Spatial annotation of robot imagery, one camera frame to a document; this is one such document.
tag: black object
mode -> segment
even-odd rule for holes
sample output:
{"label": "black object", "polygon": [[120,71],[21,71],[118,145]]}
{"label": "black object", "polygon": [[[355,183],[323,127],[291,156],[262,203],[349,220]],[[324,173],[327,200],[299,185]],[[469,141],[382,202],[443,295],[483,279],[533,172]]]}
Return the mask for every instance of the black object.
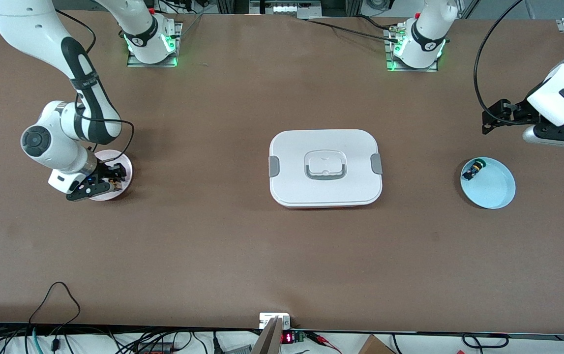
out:
{"label": "black object", "polygon": [[40,125],[32,126],[22,135],[22,148],[32,157],[40,157],[50,147],[50,132]]}
{"label": "black object", "polygon": [[96,170],[86,177],[74,191],[65,195],[65,197],[71,202],[95,197],[113,191],[115,185],[123,182],[125,177],[126,170],[121,163],[117,163],[113,166],[98,163]]}
{"label": "black object", "polygon": [[216,331],[214,331],[214,338],[212,339],[212,342],[214,343],[214,354],[223,354],[223,348],[221,348],[221,345],[218,343]]}
{"label": "black object", "polygon": [[[480,60],[480,54],[482,53],[482,49],[483,47],[485,47],[485,43],[487,43],[487,40],[489,39],[489,36],[491,36],[491,33],[496,29],[496,27],[498,26],[498,24],[500,23],[500,21],[503,20],[503,18],[505,18],[505,16],[507,16],[507,14],[514,9],[514,7],[518,6],[518,4],[520,4],[522,2],[522,0],[516,0],[516,2],[514,2],[511,6],[509,6],[509,8],[507,8],[502,15],[500,15],[500,17],[494,22],[493,25],[491,25],[491,28],[489,29],[489,31],[487,32],[487,34],[485,34],[485,37],[482,39],[482,42],[480,43],[480,47],[479,50],[476,52],[476,58],[475,58],[475,67],[474,67],[474,73],[473,73],[473,80],[474,80],[474,84],[475,84],[475,94],[476,94],[476,98],[479,101],[479,105],[480,107],[487,112],[488,114],[490,114],[491,116],[494,116],[494,114],[487,108],[487,105],[482,101],[482,97],[480,97],[480,90],[478,87],[478,63]],[[497,120],[501,120],[504,121],[505,123],[508,123],[508,125],[511,125],[511,121],[510,120],[506,120],[506,119],[502,119],[500,117],[494,117]]]}
{"label": "black object", "polygon": [[544,118],[533,106],[524,101],[512,105],[508,99],[500,99],[487,111],[482,112],[482,133],[488,134],[492,130],[505,125],[535,125],[533,132],[540,139],[564,142],[564,125],[558,127]]}
{"label": "black object", "polygon": [[[468,341],[466,341],[466,338],[472,338],[476,342],[476,345],[471,345],[470,343],[468,343]],[[499,338],[503,338],[505,340],[505,342],[503,342],[502,344],[499,344],[499,345],[481,345],[478,338],[475,337],[473,334],[464,333],[461,336],[461,341],[463,341],[463,344],[468,346],[469,348],[478,349],[480,351],[480,354],[484,354],[484,352],[482,351],[483,349],[500,349],[500,348],[504,348],[507,345],[509,345],[509,336],[500,335]]]}
{"label": "black object", "polygon": [[58,338],[53,339],[52,342],[50,343],[50,351],[56,352],[57,350],[59,350],[59,345],[61,345],[59,339]]}
{"label": "black object", "polygon": [[476,159],[475,162],[472,164],[472,166],[470,166],[469,170],[467,170],[463,174],[463,178],[467,179],[468,181],[470,179],[473,179],[475,175],[479,173],[479,171],[484,167],[485,167],[485,161],[481,159]]}

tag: table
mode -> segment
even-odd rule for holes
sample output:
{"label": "table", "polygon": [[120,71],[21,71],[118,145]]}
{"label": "table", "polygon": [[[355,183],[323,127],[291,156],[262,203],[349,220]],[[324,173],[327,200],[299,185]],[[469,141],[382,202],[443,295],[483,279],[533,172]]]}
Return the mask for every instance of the table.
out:
{"label": "table", "polygon": [[[109,14],[71,14],[96,32],[91,60],[136,125],[135,178],[114,202],[71,203],[48,186],[19,137],[73,90],[0,38],[0,321],[26,321],[63,280],[77,323],[255,327],[260,311],[285,311],[303,328],[564,333],[564,148],[524,143],[520,127],[480,134],[472,67],[490,22],[457,21],[440,71],[411,73],[388,72],[370,38],[286,16],[205,15],[177,68],[133,69]],[[480,62],[486,103],[522,100],[563,58],[554,22],[503,22]],[[311,128],[376,138],[378,201],[273,201],[271,139]],[[480,155],[516,177],[506,208],[477,208],[459,190],[462,164]],[[36,321],[74,312],[59,288]]]}

